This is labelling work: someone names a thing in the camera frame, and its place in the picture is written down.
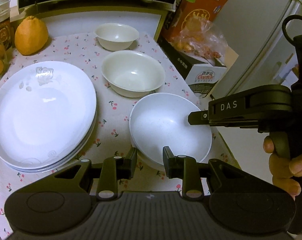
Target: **cherry print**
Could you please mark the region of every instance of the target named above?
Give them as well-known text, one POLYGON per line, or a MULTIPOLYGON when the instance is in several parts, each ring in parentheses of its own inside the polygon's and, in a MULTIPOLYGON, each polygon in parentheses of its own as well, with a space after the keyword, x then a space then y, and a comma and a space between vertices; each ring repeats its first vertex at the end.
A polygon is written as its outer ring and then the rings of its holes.
POLYGON ((117 103, 114 103, 113 101, 109 101, 109 104, 111 104, 113 110, 116 110, 116 106, 118 105, 117 103))
POLYGON ((9 190, 9 192, 12 190, 12 189, 11 189, 11 184, 10 184, 10 183, 7 185, 7 189, 9 190))
POLYGON ((116 151, 116 152, 114 153, 114 156, 123 156, 123 155, 124 155, 124 153, 120 153, 120 154, 119 154, 118 151, 116 151))
POLYGON ((141 162, 139 162, 139 163, 137 164, 137 168, 139 168, 140 171, 143 169, 143 166, 142 166, 142 163, 141 163, 141 162))
POLYGON ((8 236, 11 235, 11 233, 9 233, 8 231, 6 231, 5 229, 4 229, 4 231, 7 233, 8 236))
POLYGON ((119 134, 116 132, 115 129, 113 129, 113 132, 112 132, 111 134, 114 135, 115 137, 118 137, 118 136, 119 136, 119 134))
POLYGON ((17 176, 20 178, 20 181, 22 182, 23 180, 21 179, 21 177, 24 178, 24 174, 21 174, 20 172, 18 172, 17 176))
POLYGON ((95 144, 97 147, 99 147, 99 146, 101 145, 100 139, 97 138, 97 139, 93 142, 93 144, 95 144))

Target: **handle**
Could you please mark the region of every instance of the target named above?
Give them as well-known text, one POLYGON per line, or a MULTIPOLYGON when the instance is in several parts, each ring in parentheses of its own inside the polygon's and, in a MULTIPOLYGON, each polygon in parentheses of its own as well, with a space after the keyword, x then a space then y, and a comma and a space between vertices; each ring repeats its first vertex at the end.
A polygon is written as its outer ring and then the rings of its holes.
POLYGON ((286 32, 286 26, 289 23, 289 21, 292 21, 292 20, 301 20, 302 21, 302 16, 294 14, 294 15, 290 15, 290 16, 286 17, 282 23, 282 31, 283 31, 283 35, 286 38, 286 40, 295 47, 296 46, 295 42, 289 37, 289 35, 286 32))
MULTIPOLYGON (((275 152, 282 158, 293 159, 302 154, 302 129, 293 125, 289 130, 270 132, 275 152)), ((292 177, 302 188, 302 177, 292 177)), ((302 233, 302 192, 295 197, 296 213, 289 228, 291 234, 302 233)))

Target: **floral tablecloth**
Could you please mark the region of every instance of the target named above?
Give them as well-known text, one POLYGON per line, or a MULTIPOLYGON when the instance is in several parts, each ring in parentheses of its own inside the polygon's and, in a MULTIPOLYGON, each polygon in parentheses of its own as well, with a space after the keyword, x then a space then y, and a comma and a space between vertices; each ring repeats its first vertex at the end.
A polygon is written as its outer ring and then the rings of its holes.
MULTIPOLYGON (((141 33, 131 50, 146 53, 158 60, 166 72, 164 85, 157 92, 168 92, 180 95, 199 105, 199 99, 193 94, 181 75, 162 52, 158 44, 146 33, 141 33)), ((1 85, 20 69, 41 61, 59 60, 81 68, 91 79, 97 92, 98 118, 94 132, 76 159, 89 158, 92 163, 102 163, 107 157, 123 156, 131 147, 129 136, 129 116, 138 99, 125 98, 115 93, 101 74, 102 59, 110 54, 104 50, 93 33, 82 33, 53 38, 41 52, 32 56, 23 56, 15 49, 11 66, 0 81, 1 85)), ((210 158, 222 159, 238 166, 227 145, 216 128, 212 128, 212 148, 205 162, 210 158)), ((53 172, 21 173, 9 168, 0 160, 0 237, 6 238, 12 230, 6 220, 4 203, 15 190, 41 179, 53 172)), ((118 181, 119 191, 181 191, 180 179, 168 179, 162 171, 154 170, 138 160, 134 178, 118 181)), ((205 194, 209 194, 203 179, 205 194)))

